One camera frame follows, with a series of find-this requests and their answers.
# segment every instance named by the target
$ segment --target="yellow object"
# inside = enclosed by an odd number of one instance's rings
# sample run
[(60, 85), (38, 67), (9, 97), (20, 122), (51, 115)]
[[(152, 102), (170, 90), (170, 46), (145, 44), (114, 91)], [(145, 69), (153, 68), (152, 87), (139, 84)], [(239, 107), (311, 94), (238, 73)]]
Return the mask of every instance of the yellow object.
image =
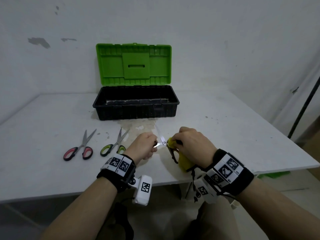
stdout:
[[(176, 141), (172, 141), (171, 137), (167, 141), (168, 147), (172, 149), (178, 149), (175, 147)], [(186, 172), (188, 169), (192, 168), (195, 164), (190, 161), (185, 155), (183, 155), (181, 152), (179, 152), (179, 159), (178, 159), (178, 166), (183, 172)]]

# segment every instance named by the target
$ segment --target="green toolbox lid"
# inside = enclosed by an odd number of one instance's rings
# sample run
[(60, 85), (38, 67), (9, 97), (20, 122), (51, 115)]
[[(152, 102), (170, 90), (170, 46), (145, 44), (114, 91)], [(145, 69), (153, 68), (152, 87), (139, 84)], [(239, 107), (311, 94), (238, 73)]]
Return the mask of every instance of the green toolbox lid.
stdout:
[(97, 44), (103, 86), (166, 85), (171, 83), (171, 46)]

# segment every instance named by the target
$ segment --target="black pole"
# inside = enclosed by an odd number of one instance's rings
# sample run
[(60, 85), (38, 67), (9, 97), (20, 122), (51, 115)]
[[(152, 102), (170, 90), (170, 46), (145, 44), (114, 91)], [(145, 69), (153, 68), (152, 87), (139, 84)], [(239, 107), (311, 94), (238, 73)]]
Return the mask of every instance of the black pole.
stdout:
[(303, 113), (306, 111), (308, 105), (310, 104), (310, 101), (311, 99), (313, 98), (314, 94), (316, 93), (318, 87), (320, 85), (320, 77), (318, 78), (317, 82), (315, 83), (312, 91), (310, 92), (308, 98), (306, 99), (306, 102), (304, 103), (302, 109), (300, 110), (300, 113), (298, 114), (298, 117), (296, 118), (296, 121), (294, 122), (290, 132), (289, 132), (289, 135), (288, 135), (288, 138), (290, 139), (299, 123), (299, 121), (301, 120), (301, 117), (303, 116)]

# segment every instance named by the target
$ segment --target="forearm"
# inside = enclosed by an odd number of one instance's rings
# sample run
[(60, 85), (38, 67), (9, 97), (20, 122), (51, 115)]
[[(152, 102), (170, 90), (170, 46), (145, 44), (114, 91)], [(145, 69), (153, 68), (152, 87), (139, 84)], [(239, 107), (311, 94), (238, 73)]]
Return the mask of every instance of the forearm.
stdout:
[(116, 194), (109, 180), (98, 178), (50, 224), (41, 239), (95, 239)]
[(270, 239), (318, 239), (320, 220), (258, 178), (237, 200)]

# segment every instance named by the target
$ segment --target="hand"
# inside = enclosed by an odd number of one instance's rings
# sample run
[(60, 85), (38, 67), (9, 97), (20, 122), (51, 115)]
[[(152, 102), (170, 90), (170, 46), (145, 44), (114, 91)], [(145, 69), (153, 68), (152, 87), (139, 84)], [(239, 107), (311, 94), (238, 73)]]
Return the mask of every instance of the hand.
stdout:
[(152, 157), (153, 153), (157, 151), (157, 148), (153, 147), (155, 141), (157, 141), (157, 136), (152, 132), (141, 133), (123, 154), (131, 157), (137, 165), (142, 159), (146, 160)]
[(179, 133), (176, 133), (172, 137), (172, 140), (182, 141), (183, 145), (175, 143), (174, 146), (190, 161), (202, 168), (206, 168), (212, 164), (217, 148), (201, 132), (182, 126), (179, 129)]

